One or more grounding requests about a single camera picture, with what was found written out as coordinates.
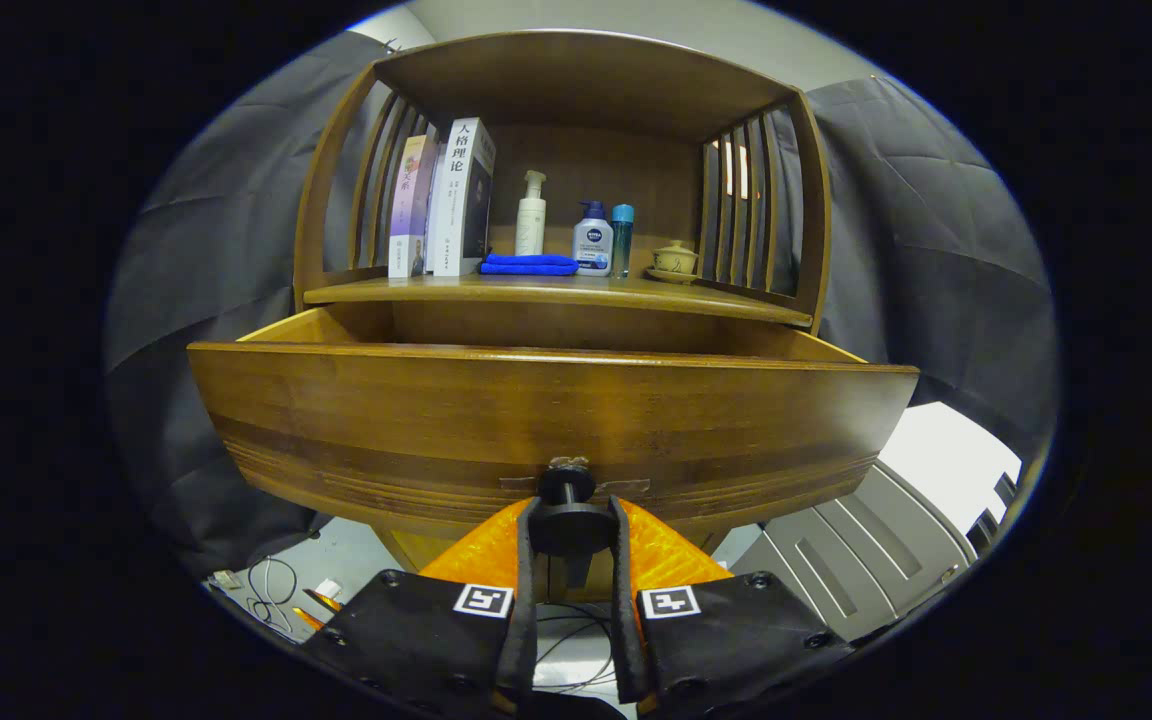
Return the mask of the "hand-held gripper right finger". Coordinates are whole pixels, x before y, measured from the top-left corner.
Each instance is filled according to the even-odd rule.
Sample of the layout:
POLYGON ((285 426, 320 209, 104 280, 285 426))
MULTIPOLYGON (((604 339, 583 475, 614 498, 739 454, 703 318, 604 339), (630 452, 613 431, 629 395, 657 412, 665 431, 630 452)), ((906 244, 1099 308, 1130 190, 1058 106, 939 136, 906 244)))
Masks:
POLYGON ((643 714, 749 714, 823 679, 852 647, 776 574, 732 574, 613 497, 611 647, 643 714))

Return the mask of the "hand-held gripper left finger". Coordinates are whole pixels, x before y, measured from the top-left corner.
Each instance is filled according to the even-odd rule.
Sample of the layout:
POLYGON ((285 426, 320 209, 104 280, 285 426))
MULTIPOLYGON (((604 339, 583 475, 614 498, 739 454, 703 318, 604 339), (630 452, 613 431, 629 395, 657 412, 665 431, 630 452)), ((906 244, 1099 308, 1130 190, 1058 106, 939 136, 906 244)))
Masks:
POLYGON ((314 667, 401 717, 513 714, 532 694, 538 620, 529 520, 497 511, 425 573, 385 569, 302 644, 314 667))

